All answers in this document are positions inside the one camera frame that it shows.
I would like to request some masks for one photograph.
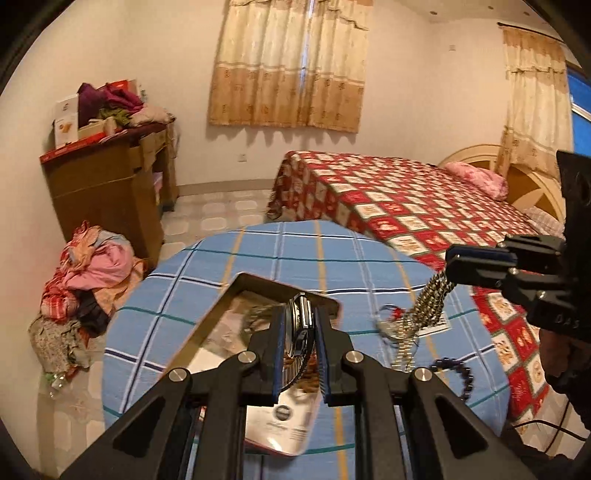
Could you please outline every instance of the wristwatch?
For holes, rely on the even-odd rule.
[[[285,357],[281,391],[296,383],[314,349],[314,316],[305,293],[298,293],[285,305]]]

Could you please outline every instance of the ceiling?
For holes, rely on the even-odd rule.
[[[461,18],[493,18],[538,30],[552,31],[522,0],[397,0],[432,22],[449,22]]]

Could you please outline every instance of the curtain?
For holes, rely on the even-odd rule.
[[[357,132],[373,0],[230,0],[213,125]]]
[[[300,124],[359,131],[373,0],[316,0]]]
[[[557,150],[573,149],[573,125],[566,59],[560,43],[504,27],[511,100],[501,140],[497,173],[522,165],[560,181]]]

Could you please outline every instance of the blue plaid bedsheet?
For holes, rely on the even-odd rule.
[[[332,222],[270,223],[208,237],[158,267],[112,321],[102,388],[107,427],[154,385],[239,272],[338,300],[343,309],[339,328],[351,335],[356,350],[384,365],[390,365],[395,349],[376,331],[379,307],[410,307],[433,275],[425,265]],[[427,366],[442,357],[463,360],[475,377],[468,405],[499,434],[509,384],[467,287],[454,289],[444,312],[447,326],[420,338],[415,362]],[[457,374],[447,372],[444,380],[461,392]],[[295,459],[246,455],[244,478],[353,479],[354,438],[353,407],[323,404],[305,454]]]

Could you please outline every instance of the folded clothes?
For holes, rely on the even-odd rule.
[[[131,272],[133,256],[130,246],[107,241],[95,250],[86,269],[66,274],[64,285],[69,290],[114,287]]]
[[[45,317],[65,323],[76,312],[78,302],[64,282],[69,272],[82,268],[90,261],[94,247],[90,247],[89,243],[92,242],[92,238],[96,241],[96,228],[91,229],[88,222],[83,222],[74,230],[72,240],[61,251],[60,266],[56,268],[53,278],[45,284],[41,296],[41,314]]]
[[[123,108],[101,108],[99,118],[106,119],[112,116],[120,127],[126,128],[131,125],[129,112]]]
[[[79,304],[76,317],[80,325],[92,337],[105,333],[111,321],[111,316],[96,302],[95,295],[87,290],[76,290],[75,295]]]
[[[169,124],[173,120],[174,117],[161,106],[145,103],[139,112],[131,116],[131,126],[139,127],[140,125],[151,124],[153,122]]]
[[[68,248],[69,270],[84,270],[95,253],[95,243],[100,233],[100,226],[93,226],[82,232],[77,242]]]
[[[87,335],[76,319],[58,324],[39,315],[29,327],[33,350],[47,373],[67,373],[72,368],[88,368]]]
[[[76,297],[64,286],[65,276],[62,270],[56,269],[41,296],[41,314],[57,323],[67,322],[78,308]]]
[[[99,90],[105,93],[106,104],[111,108],[122,108],[129,113],[136,113],[144,106],[142,100],[137,95],[123,88],[106,84]]]
[[[94,244],[94,247],[99,248],[106,241],[115,242],[117,244],[126,245],[128,247],[131,247],[129,240],[127,240],[123,235],[121,235],[120,233],[109,232],[108,230],[101,230],[99,232],[99,235],[96,238],[96,242]]]
[[[121,283],[110,288],[95,288],[92,291],[97,303],[109,316],[113,316],[125,304],[129,295],[144,278],[143,260],[134,257],[133,264],[131,273]]]
[[[78,128],[87,125],[91,118],[96,118],[106,101],[105,92],[97,90],[90,83],[80,85],[78,88]]]

